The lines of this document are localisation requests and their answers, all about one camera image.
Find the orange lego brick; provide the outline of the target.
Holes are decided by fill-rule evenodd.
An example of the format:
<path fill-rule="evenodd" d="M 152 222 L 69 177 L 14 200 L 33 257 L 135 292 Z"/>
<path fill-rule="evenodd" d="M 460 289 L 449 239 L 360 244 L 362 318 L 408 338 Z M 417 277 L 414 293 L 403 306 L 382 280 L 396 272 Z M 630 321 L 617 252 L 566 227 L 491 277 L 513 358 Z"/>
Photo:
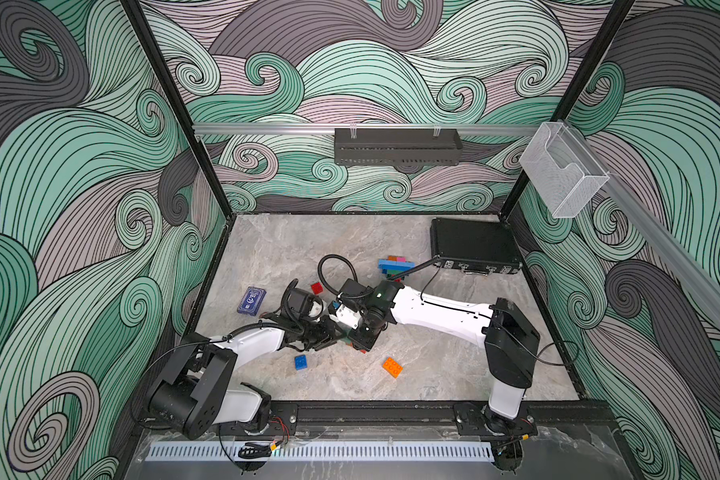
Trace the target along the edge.
<path fill-rule="evenodd" d="M 382 368 L 393 378 L 398 378 L 403 371 L 403 367 L 393 358 L 388 357 L 383 363 Z"/>

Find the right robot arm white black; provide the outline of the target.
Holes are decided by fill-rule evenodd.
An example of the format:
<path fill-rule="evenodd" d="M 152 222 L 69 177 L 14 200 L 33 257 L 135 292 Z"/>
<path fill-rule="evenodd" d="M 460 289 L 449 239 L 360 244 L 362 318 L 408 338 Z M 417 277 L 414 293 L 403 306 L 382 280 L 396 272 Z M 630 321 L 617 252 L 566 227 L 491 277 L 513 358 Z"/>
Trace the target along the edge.
<path fill-rule="evenodd" d="M 514 303 L 501 297 L 492 304 L 459 302 L 387 280 L 374 288 L 353 280 L 345 286 L 350 290 L 338 294 L 336 315 L 355 348 L 371 350 L 390 324 L 427 328 L 483 348 L 493 378 L 486 428 L 498 436 L 524 434 L 530 421 L 520 418 L 520 410 L 533 383 L 540 334 Z"/>

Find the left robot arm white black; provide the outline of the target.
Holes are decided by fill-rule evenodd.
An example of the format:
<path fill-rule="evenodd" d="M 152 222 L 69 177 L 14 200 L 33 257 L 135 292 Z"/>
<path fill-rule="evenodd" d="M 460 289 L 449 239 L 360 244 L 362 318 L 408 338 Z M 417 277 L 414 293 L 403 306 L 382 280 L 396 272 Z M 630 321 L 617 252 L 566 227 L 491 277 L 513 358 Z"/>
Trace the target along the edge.
<path fill-rule="evenodd" d="M 192 333 L 170 352 L 148 389 L 146 412 L 191 440 L 212 428 L 261 434 L 274 421 L 271 395 L 245 382 L 233 386 L 235 369 L 297 343 L 318 351 L 342 336 L 327 318 L 302 327 L 258 322 L 221 337 Z"/>

